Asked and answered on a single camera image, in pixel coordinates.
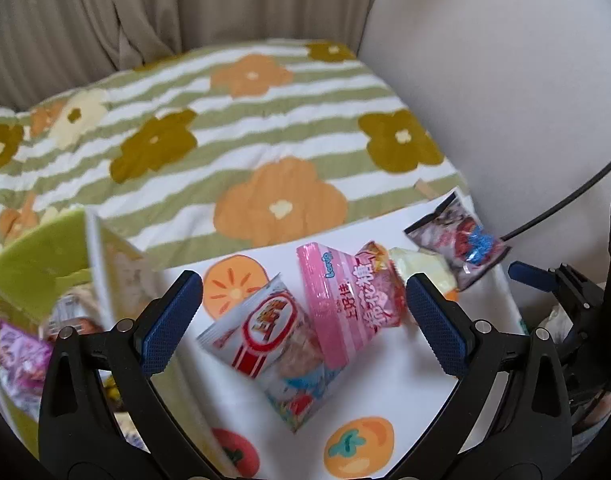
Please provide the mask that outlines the red white blue snack bag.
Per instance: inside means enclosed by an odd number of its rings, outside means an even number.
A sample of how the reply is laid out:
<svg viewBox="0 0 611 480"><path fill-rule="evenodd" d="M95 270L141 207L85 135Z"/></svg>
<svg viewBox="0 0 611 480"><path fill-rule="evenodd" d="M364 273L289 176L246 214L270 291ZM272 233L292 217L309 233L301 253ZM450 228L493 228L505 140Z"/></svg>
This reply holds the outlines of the red white blue snack bag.
<svg viewBox="0 0 611 480"><path fill-rule="evenodd" d="M199 346L252 379L293 432L336 388L307 312L275 276L197 338Z"/></svg>

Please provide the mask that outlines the pink marshmallow snack bag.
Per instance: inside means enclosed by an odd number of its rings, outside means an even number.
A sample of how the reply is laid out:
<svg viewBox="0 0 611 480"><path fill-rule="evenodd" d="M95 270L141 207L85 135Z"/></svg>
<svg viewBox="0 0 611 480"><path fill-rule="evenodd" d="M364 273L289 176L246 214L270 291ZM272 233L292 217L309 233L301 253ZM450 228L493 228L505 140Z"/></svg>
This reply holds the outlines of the pink marshmallow snack bag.
<svg viewBox="0 0 611 480"><path fill-rule="evenodd" d="M347 366L379 330L401 324L403 285L383 246L369 242L350 255L309 243L300 246L296 256L328 367Z"/></svg>

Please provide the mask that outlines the purple snack bag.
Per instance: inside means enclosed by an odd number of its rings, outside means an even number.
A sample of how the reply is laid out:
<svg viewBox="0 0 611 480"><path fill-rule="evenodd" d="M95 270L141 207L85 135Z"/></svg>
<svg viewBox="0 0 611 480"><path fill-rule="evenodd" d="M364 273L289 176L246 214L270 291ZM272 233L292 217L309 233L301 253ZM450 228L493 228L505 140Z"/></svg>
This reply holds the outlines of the purple snack bag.
<svg viewBox="0 0 611 480"><path fill-rule="evenodd" d="M40 402L52 344L0 320L0 384L12 404L33 422L40 419Z"/></svg>

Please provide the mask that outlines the dark blue red snack bag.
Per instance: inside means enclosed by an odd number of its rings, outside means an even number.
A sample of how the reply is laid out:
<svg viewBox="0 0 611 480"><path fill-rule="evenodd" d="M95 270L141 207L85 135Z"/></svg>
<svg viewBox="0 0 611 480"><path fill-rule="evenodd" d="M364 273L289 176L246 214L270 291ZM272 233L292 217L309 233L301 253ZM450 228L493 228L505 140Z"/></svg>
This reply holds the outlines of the dark blue red snack bag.
<svg viewBox="0 0 611 480"><path fill-rule="evenodd" d="M460 292L479 281L511 250L484 228L456 191L408 226L404 234L418 247L445 259Z"/></svg>

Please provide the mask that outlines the orange cream snack bag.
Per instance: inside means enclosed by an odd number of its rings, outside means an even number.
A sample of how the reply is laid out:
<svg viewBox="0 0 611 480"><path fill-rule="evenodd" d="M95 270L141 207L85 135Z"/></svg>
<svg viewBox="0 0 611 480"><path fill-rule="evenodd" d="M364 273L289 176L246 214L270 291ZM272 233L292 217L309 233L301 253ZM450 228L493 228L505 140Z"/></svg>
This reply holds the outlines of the orange cream snack bag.
<svg viewBox="0 0 611 480"><path fill-rule="evenodd" d="M389 250L389 261L392 283L391 299L394 303L393 318L389 327L418 325L405 299L407 280L417 273L425 274L444 298L453 301L458 299L456 278L443 256L426 249L412 250L393 247Z"/></svg>

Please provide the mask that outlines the green cardboard box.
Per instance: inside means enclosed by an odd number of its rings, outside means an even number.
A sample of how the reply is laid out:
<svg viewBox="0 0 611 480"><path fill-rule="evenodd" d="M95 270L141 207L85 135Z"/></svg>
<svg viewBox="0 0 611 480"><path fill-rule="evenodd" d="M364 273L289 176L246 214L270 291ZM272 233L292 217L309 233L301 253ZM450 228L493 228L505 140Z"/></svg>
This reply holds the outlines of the green cardboard box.
<svg viewBox="0 0 611 480"><path fill-rule="evenodd" d="M145 255L85 209L63 212L25 232L0 251L0 320L40 339L38 329L58 298L91 284L110 330L136 318L164 283ZM12 404L0 384L0 408L10 430L32 455L38 422Z"/></svg>

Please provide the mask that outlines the floral striped quilt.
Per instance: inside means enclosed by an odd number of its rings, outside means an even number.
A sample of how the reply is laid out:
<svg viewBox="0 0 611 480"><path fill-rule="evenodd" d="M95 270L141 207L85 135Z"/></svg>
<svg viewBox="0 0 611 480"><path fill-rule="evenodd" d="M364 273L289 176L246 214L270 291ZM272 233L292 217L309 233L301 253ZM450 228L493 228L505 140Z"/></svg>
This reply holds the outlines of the floral striped quilt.
<svg viewBox="0 0 611 480"><path fill-rule="evenodd" d="M201 48L0 107L0 252L87 207L162 268L289 242L465 188L343 44Z"/></svg>

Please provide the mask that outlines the beige curtain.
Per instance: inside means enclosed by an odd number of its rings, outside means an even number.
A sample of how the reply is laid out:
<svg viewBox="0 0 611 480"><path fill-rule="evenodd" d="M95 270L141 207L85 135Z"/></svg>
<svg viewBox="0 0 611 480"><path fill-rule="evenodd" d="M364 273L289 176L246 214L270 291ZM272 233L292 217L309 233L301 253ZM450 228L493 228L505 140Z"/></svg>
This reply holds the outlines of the beige curtain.
<svg viewBox="0 0 611 480"><path fill-rule="evenodd" d="M32 105L209 44L361 43L375 0L0 0L0 106Z"/></svg>

